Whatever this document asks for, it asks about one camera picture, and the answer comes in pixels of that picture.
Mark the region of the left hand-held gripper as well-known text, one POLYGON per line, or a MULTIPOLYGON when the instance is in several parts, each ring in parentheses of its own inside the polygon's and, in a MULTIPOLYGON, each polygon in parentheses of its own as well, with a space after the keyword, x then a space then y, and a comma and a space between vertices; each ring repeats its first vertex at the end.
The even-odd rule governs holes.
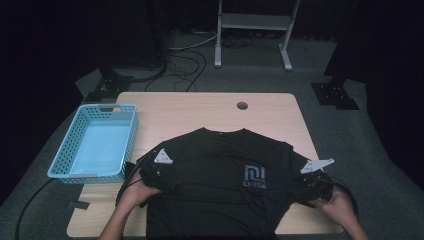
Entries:
POLYGON ((174 161, 168 156, 165 149, 152 150, 139 161, 139 174, 146 186, 159 189, 161 192, 171 192, 177 181, 172 179, 174 161))

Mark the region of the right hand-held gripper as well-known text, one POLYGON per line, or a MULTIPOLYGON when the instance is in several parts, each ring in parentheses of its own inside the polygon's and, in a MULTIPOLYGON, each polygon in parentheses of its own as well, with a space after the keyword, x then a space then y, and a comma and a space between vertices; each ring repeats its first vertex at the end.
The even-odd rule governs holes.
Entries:
POLYGON ((307 161, 300 170, 300 180, 304 188, 297 194, 298 200, 312 201, 321 198, 329 201, 332 198, 333 181, 323 168, 333 163, 332 158, 307 161))

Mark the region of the black t-shirt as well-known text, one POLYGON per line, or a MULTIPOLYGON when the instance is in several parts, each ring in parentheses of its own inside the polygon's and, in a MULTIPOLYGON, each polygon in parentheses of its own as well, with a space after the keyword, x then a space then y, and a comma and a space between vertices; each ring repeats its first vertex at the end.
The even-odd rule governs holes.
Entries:
POLYGON ((148 240, 276 240, 290 206, 309 202, 297 199, 308 160, 285 142, 200 128, 162 148, 177 185, 147 202, 148 240))

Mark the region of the person's left hand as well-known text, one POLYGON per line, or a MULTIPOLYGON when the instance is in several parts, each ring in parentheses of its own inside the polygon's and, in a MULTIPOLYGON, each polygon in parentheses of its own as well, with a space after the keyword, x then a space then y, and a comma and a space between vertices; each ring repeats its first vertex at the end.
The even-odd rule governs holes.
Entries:
POLYGON ((132 210, 134 207, 141 205, 150 197, 159 193, 159 189, 146 186, 140 174, 136 173, 125 186, 117 206, 122 209, 132 210))

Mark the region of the person's right hand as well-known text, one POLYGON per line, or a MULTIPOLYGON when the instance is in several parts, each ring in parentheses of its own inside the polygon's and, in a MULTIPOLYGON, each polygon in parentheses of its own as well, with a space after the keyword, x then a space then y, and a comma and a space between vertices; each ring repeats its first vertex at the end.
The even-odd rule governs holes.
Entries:
POLYGON ((314 205, 339 225, 356 219, 348 196, 337 187, 333 188, 330 200, 318 198, 314 205))

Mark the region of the light blue plastic basket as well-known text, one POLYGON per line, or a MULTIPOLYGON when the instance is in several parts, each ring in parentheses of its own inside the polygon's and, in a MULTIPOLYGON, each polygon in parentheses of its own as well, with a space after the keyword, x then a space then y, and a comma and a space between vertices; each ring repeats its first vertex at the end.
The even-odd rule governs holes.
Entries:
POLYGON ((137 128, 135 104, 81 105, 47 176, 65 184, 123 182, 137 128))

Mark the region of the black stand base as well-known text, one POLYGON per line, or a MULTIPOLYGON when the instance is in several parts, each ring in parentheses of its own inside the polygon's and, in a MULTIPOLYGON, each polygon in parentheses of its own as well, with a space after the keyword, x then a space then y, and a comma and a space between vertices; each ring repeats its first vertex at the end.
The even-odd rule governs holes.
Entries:
POLYGON ((117 73, 111 65, 99 67, 101 79, 93 91, 85 97, 85 102, 100 102, 103 99, 114 99, 120 93, 128 91, 131 86, 132 76, 117 73))
POLYGON ((345 79, 333 77, 326 83, 312 83, 311 87, 320 105, 334 106, 339 110, 358 110, 355 100, 345 91, 344 83, 345 79))

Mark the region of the white metal stand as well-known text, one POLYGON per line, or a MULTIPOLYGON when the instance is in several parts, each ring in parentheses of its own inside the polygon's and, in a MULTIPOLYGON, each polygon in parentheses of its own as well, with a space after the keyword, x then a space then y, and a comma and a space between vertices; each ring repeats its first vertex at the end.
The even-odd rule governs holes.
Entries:
POLYGON ((294 6, 290 15, 255 15, 241 13, 225 13, 223 0, 218 1, 216 44, 214 66, 222 66, 221 38, 225 29, 250 29, 250 30, 273 30, 284 31, 284 41, 278 45, 279 52, 286 71, 292 71, 293 67, 288 56, 287 47, 291 38, 292 30, 300 7, 301 0, 294 0, 294 6))

